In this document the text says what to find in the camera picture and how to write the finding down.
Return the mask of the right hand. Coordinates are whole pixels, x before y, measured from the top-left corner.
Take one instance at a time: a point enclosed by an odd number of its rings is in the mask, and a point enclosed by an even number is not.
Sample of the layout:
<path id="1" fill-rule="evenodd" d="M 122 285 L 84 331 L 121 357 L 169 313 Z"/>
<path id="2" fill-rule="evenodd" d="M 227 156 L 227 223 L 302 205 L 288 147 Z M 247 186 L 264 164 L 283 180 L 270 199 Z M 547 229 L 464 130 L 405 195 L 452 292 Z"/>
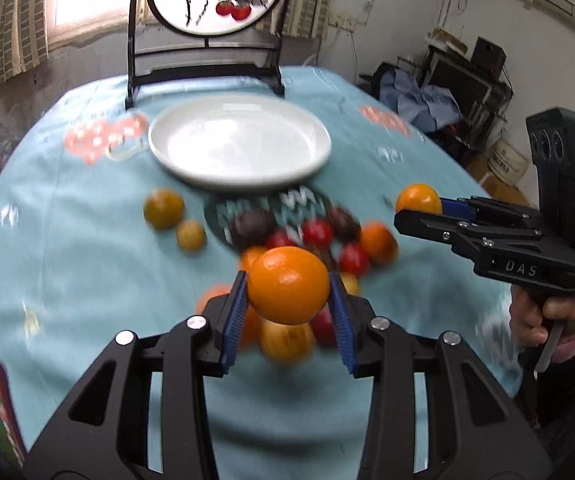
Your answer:
<path id="1" fill-rule="evenodd" d="M 564 363 L 575 356 L 575 296 L 549 298 L 543 307 L 531 299 L 526 289 L 513 285 L 510 328 L 519 348 L 538 347 L 549 336 L 545 322 L 562 322 L 563 334 L 553 352 L 553 363 Z"/>

